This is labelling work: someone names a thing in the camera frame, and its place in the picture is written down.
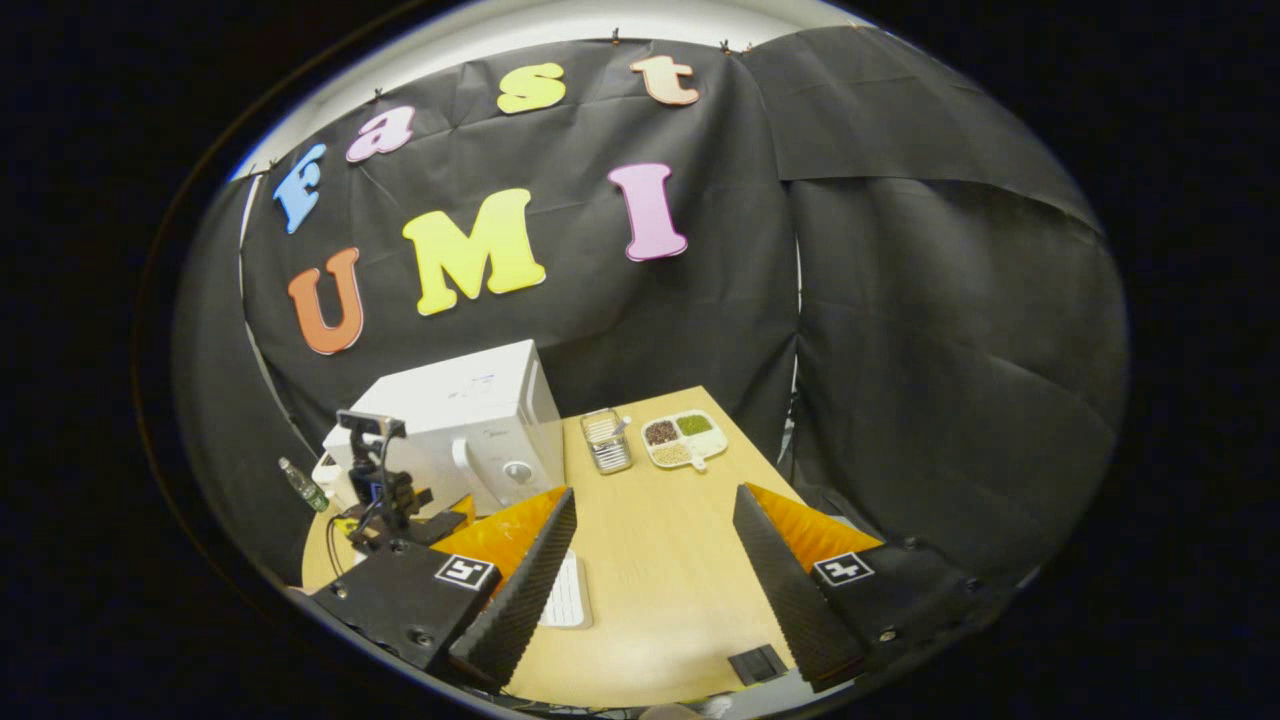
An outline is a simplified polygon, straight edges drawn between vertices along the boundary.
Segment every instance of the water bottle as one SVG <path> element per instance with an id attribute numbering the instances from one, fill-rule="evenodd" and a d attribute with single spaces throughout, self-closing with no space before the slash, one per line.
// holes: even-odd
<path id="1" fill-rule="evenodd" d="M 293 489 L 298 491 L 298 495 L 302 496 L 302 500 L 307 501 L 307 505 L 312 510 L 324 512 L 329 507 L 329 498 L 324 496 L 320 486 L 315 484 L 302 470 L 294 468 L 288 457 L 280 457 L 280 469 L 284 470 L 284 477 L 289 478 L 289 484 L 293 486 Z"/>

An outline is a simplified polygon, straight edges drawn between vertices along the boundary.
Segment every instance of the microwave oven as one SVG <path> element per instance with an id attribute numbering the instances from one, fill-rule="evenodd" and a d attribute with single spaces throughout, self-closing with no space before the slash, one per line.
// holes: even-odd
<path id="1" fill-rule="evenodd" d="M 492 515 L 564 484 L 561 416 L 531 340 L 384 375 L 349 410 L 404 421 L 387 469 L 431 489 L 422 516 L 466 495 Z M 324 450 L 312 478 L 339 509 L 360 503 L 351 430 L 334 425 Z"/>

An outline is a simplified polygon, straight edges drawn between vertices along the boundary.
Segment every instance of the white tray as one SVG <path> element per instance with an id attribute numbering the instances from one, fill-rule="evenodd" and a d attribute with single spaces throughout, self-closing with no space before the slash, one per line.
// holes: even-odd
<path id="1" fill-rule="evenodd" d="M 699 418 L 703 418 L 710 424 L 712 429 L 703 430 L 692 436 L 686 436 L 684 430 L 680 429 L 680 423 L 677 420 L 680 418 L 687 418 L 690 415 L 696 415 Z M 671 423 L 672 428 L 676 430 L 676 439 L 667 441 L 659 445 L 649 445 L 649 428 L 663 421 Z M 724 452 L 724 448 L 728 447 L 728 438 L 724 437 L 724 430 L 721 429 L 721 427 L 716 423 L 716 420 L 710 418 L 710 415 L 703 413 L 701 410 L 685 410 L 684 413 L 676 413 L 675 415 L 654 418 L 653 420 L 645 423 L 643 428 L 640 428 L 640 441 L 644 442 L 645 452 L 649 454 L 649 459 L 653 460 L 654 465 L 659 468 L 681 468 L 684 465 L 692 465 L 694 469 L 698 470 L 699 473 L 707 471 L 705 460 L 708 457 L 719 455 L 721 452 Z M 663 451 L 667 448 L 684 448 L 682 455 L 685 457 L 684 459 L 668 457 L 667 461 L 659 460 L 658 456 L 666 455 L 666 452 Z"/>

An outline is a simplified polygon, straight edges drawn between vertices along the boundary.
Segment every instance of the wooden table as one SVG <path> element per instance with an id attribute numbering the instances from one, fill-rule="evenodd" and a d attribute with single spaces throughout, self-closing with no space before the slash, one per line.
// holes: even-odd
<path id="1" fill-rule="evenodd" d="M 772 644 L 795 661 L 733 530 L 737 486 L 755 483 L 803 502 L 701 387 L 616 407 L 634 465 L 600 475 L 579 418 L 564 423 L 564 478 L 577 501 L 572 548 L 582 560 L 594 624 L 539 626 L 506 691 L 588 707 L 680 702 L 742 689 L 727 657 Z M 654 418 L 703 410 L 728 448 L 691 466 L 653 465 L 640 428 Z M 778 432 L 781 432 L 781 420 Z M 302 577 L 308 588 L 334 578 L 325 550 L 326 511 L 307 538 Z M 339 538 L 339 562 L 351 568 Z"/>

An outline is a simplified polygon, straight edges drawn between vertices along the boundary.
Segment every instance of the metal basket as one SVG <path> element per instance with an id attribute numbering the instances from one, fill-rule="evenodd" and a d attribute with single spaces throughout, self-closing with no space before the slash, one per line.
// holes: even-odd
<path id="1" fill-rule="evenodd" d="M 631 448 L 623 434 L 622 418 L 612 407 L 582 415 L 582 437 L 591 448 L 591 460 L 602 475 L 626 470 L 631 466 Z"/>

